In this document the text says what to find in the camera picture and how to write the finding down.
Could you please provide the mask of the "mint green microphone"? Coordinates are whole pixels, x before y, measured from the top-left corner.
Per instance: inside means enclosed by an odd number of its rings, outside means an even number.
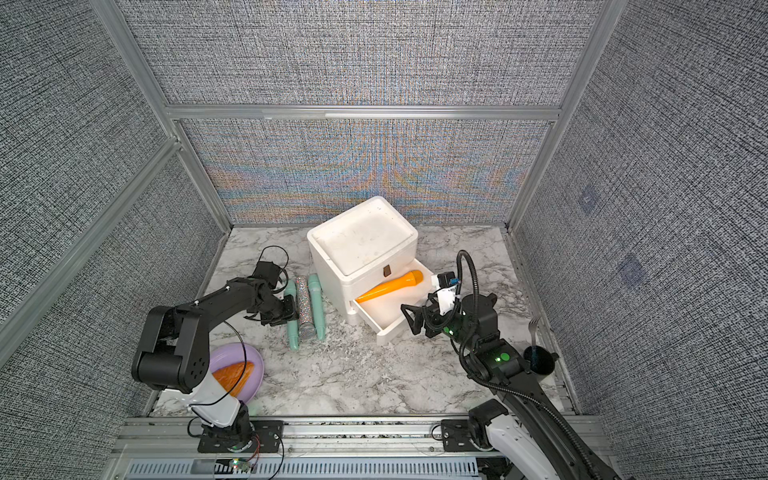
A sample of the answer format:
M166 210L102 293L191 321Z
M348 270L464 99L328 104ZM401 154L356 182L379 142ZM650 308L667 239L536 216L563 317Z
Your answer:
M319 276L314 273L308 277L308 291L311 303L311 313L313 325L315 327L317 339L324 341L326 339L326 318L323 302L323 291Z
M292 307L291 317L286 323L288 345L292 351L298 351L300 347L298 325L299 310L297 306L297 289L294 280L289 280L287 282L284 290L284 297L289 300Z

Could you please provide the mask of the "white drawer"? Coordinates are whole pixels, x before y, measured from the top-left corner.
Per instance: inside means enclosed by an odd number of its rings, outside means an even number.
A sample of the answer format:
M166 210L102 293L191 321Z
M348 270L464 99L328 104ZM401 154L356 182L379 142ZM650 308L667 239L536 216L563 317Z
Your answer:
M403 333L410 334L410 326L401 311L401 306L403 304L423 306L427 302L428 294L436 290L432 283L433 272L416 259L393 276L399 278L413 270L420 271L424 276L424 280L418 285L408 286L363 303L357 300L351 301L357 316L376 334L378 346L396 341Z

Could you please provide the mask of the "orange microphone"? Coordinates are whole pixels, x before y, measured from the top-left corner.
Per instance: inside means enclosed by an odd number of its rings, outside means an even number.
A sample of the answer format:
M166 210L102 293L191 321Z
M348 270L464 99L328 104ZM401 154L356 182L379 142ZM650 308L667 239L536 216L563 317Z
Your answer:
M384 295L402 290L404 288L415 287L424 281L424 275L420 270L412 270L396 279L381 283L368 292L359 296L356 301L364 303Z

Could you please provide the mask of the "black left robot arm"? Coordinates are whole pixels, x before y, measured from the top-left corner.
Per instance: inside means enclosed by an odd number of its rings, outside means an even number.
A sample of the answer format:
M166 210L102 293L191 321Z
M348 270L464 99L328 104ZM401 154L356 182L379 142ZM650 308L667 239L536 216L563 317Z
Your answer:
M156 391L171 390L213 434L251 430L245 404L224 388L210 367L210 332L242 311L263 326L296 320L295 301L284 292L284 266L259 260L253 273L177 306L157 306L147 314L131 375Z

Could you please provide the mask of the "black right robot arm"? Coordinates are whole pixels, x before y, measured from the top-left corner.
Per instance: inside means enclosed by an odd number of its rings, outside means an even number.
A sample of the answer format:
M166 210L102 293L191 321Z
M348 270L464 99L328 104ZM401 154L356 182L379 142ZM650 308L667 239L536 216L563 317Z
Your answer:
M410 330L439 334L456 346L469 380L495 395L468 417L481 450L503 454L525 479L618 479L620 475L576 433L540 387L530 361L498 329L494 294L470 294L444 315L430 294L423 306L401 306Z

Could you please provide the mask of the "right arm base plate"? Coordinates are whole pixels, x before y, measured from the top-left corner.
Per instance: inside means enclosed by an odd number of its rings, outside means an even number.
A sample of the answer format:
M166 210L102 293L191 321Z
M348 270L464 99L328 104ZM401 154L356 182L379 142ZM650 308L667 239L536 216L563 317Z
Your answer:
M479 452L473 443L467 419L444 419L440 422L443 450L449 453Z

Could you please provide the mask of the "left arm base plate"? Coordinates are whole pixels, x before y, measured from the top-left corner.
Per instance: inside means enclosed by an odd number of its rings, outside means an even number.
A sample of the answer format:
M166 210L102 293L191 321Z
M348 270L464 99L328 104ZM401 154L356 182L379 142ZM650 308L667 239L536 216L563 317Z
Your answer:
M226 428L203 426L197 452L203 454L278 453L284 422L251 420L246 430L238 425Z

